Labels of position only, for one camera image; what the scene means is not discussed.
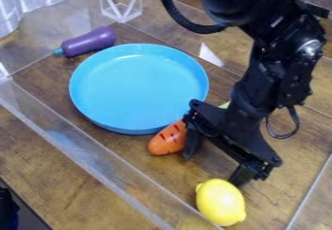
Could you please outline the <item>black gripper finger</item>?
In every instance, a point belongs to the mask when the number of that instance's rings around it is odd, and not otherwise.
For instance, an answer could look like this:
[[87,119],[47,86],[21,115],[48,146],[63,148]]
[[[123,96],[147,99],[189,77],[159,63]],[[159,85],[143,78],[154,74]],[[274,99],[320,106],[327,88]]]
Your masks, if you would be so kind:
[[202,136],[194,130],[189,129],[186,131],[186,142],[185,142],[185,149],[183,149],[183,157],[186,160],[190,160],[199,151],[202,145]]
[[228,181],[237,187],[245,185],[258,175],[256,167],[249,163],[242,163],[237,166]]

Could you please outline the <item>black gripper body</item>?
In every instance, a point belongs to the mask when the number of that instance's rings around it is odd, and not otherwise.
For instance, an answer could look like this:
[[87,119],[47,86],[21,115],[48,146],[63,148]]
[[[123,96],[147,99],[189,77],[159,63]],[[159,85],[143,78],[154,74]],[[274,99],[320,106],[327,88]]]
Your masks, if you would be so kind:
[[218,149],[240,164],[252,164],[258,175],[254,180],[265,180],[281,158],[264,139],[260,124],[269,111],[249,104],[245,93],[236,89],[225,109],[202,101],[189,102],[189,112],[183,122],[186,130],[194,129]]

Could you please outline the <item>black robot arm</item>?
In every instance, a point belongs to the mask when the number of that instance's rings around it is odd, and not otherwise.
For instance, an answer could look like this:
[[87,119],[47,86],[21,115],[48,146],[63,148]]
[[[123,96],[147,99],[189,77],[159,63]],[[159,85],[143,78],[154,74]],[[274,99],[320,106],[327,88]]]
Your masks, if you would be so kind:
[[281,108],[300,121],[295,107],[312,95],[324,29],[300,0],[202,0],[202,4],[210,18],[222,27],[240,27],[254,43],[228,107],[189,103],[185,157],[193,157],[209,140],[238,162],[228,181],[241,186],[265,179],[281,165],[260,127],[270,125],[269,116]]

